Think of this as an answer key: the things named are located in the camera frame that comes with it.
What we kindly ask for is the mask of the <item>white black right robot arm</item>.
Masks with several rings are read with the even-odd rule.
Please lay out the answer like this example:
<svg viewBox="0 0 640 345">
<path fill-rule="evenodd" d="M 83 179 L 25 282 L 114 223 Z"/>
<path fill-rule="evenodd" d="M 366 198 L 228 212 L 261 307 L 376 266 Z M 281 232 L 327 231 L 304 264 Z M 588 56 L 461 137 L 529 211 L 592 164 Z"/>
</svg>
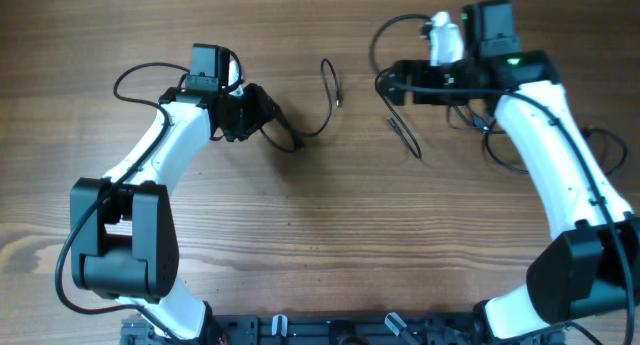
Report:
<svg viewBox="0 0 640 345">
<path fill-rule="evenodd" d="M 516 289 L 476 305 L 471 344 L 509 344 L 622 310 L 631 343 L 639 303 L 639 218 L 610 184 L 570 112 L 549 56 L 525 51 L 509 0 L 467 5 L 460 23 L 422 17 L 426 60 L 377 71 L 388 107 L 486 105 L 489 130 L 508 135 L 546 211 L 551 242 Z"/>
</svg>

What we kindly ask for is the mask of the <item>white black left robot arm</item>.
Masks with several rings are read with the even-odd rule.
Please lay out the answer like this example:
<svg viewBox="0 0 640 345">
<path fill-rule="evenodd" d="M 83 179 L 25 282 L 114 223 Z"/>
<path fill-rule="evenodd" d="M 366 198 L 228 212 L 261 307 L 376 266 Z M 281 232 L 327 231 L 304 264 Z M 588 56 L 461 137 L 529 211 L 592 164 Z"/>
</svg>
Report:
<svg viewBox="0 0 640 345">
<path fill-rule="evenodd" d="M 230 49 L 196 44 L 190 67 L 151 107 L 156 118 L 136 146 L 101 178 L 81 178 L 71 189 L 71 231 L 56 263 L 55 290 L 74 312 L 98 315 L 64 292 L 63 269 L 79 289 L 133 310 L 160 340 L 227 344 L 210 305 L 178 278 L 179 245 L 170 195 L 197 153 L 211 141 L 243 141 L 271 121 L 264 90 L 245 84 Z"/>
</svg>

